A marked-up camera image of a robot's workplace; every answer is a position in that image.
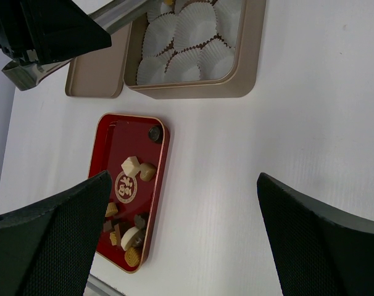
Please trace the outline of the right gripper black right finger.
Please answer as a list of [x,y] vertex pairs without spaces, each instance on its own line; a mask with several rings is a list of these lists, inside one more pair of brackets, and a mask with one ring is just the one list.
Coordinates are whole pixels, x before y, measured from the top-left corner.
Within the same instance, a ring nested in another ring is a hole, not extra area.
[[283,295],[374,295],[374,221],[266,173],[257,195]]

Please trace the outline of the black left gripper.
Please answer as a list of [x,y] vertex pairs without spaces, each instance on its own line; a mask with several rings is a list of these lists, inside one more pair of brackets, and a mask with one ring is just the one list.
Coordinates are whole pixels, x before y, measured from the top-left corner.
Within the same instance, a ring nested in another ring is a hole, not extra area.
[[111,45],[73,1],[0,0],[0,50],[19,64],[63,62]]

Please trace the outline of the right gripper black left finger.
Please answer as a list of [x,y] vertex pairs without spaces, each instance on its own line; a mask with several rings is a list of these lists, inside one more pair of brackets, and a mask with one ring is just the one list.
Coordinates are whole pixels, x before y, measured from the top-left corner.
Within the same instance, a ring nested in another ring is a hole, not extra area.
[[102,171],[0,215],[0,295],[83,295],[111,190]]

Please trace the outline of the metal serving tongs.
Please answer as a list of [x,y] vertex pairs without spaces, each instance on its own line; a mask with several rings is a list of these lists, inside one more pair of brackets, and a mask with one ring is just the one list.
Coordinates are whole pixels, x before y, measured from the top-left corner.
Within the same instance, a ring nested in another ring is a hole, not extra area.
[[83,54],[111,46],[111,35],[154,1],[110,1],[86,14],[74,1],[0,1],[0,50],[11,61],[3,74],[20,90]]

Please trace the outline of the round caramel chocolate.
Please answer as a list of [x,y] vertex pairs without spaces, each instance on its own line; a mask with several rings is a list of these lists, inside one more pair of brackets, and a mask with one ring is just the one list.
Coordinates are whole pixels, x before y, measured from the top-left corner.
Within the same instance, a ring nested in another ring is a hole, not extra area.
[[174,4],[175,0],[163,0],[163,3],[168,5],[168,6],[172,6]]

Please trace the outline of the white oval chocolate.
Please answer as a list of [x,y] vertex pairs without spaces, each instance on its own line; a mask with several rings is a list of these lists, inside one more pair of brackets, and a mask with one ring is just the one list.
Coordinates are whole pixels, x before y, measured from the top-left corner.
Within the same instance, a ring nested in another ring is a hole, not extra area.
[[120,246],[124,251],[127,251],[134,243],[136,237],[139,235],[140,230],[134,226],[128,229],[121,238]]

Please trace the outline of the caramel shell chocolate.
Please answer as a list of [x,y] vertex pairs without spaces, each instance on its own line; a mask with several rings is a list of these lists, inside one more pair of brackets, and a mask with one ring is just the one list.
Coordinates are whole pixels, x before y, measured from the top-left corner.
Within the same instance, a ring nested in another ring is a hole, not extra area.
[[130,247],[125,252],[125,262],[129,267],[136,267],[141,262],[142,248]]

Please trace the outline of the white ridged chocolate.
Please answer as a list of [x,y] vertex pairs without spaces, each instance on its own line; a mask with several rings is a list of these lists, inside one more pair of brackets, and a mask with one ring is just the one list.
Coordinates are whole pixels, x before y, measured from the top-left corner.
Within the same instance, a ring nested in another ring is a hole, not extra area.
[[135,177],[140,171],[140,163],[136,156],[128,157],[122,164],[122,171],[127,177]]

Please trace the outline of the cream heart chocolate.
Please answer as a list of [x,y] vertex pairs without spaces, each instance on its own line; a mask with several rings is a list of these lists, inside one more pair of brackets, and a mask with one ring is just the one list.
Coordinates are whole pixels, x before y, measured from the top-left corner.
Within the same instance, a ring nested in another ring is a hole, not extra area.
[[157,172],[157,168],[151,163],[142,163],[139,169],[139,177],[145,182],[149,182]]

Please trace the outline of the dark round chocolate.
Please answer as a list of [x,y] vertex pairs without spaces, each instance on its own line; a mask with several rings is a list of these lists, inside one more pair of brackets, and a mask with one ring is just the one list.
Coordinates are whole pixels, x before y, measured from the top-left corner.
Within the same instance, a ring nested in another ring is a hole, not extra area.
[[163,140],[163,129],[159,125],[153,126],[148,132],[149,139],[157,144],[160,144]]

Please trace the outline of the gold tin lid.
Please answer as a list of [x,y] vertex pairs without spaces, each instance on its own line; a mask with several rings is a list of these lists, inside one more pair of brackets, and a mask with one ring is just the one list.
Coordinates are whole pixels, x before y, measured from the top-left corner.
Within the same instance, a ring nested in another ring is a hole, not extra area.
[[123,73],[131,25],[112,35],[112,46],[73,59],[65,94],[69,97],[113,99],[123,88]]

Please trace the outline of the gold square tin box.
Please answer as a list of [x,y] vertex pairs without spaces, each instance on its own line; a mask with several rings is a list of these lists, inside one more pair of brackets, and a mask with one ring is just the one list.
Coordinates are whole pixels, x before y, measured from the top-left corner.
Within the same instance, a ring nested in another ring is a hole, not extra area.
[[154,4],[130,25],[124,82],[155,99],[242,97],[257,79],[265,1]]

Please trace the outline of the red rectangular tray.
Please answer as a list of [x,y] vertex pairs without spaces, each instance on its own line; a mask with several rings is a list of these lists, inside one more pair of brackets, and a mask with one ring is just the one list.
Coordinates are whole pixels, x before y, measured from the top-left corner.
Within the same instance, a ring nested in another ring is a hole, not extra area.
[[[163,129],[160,144],[148,137],[155,125]],[[96,251],[126,273],[137,272],[149,254],[169,142],[168,128],[155,117],[108,113],[98,122],[89,176],[108,171],[112,189]],[[149,182],[141,180],[140,171],[133,178],[124,174],[121,164],[131,156],[136,156],[140,164],[151,163],[157,168]],[[138,266],[129,267],[120,242],[134,226],[140,232],[131,247],[142,248],[142,255]]]

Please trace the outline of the aluminium front rail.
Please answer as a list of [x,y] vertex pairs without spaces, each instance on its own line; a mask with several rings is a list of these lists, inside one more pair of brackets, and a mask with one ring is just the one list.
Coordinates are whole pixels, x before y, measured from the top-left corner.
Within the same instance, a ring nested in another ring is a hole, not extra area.
[[89,296],[125,296],[113,287],[107,285],[105,282],[89,274],[86,287],[83,295]]

